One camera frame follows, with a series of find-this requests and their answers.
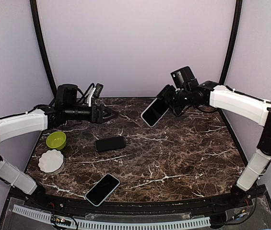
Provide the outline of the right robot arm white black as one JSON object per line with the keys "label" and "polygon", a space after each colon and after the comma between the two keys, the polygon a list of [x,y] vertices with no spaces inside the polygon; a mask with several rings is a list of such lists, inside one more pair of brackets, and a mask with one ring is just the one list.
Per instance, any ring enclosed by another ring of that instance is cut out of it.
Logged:
{"label": "right robot arm white black", "polygon": [[271,101],[238,92],[213,81],[198,84],[196,80],[184,83],[180,88],[166,85],[157,95],[172,111],[177,107],[209,106],[245,117],[263,127],[262,134],[252,158],[236,181],[236,189],[227,196],[231,208],[245,200],[245,193],[263,174],[271,162]]}

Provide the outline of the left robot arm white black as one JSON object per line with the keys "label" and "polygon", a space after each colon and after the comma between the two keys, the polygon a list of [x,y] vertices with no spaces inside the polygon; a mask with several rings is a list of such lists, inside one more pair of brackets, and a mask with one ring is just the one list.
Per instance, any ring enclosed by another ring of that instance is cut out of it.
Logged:
{"label": "left robot arm white black", "polygon": [[[95,103],[102,89],[102,84],[91,84],[87,92],[78,99],[77,94],[81,90],[77,85],[60,85],[53,105],[39,104],[30,111],[0,117],[0,143],[27,133],[54,129],[70,120],[102,124],[117,117],[117,112]],[[31,196],[31,202],[39,209],[48,207],[49,197],[43,194],[43,186],[1,155],[0,179]]]}

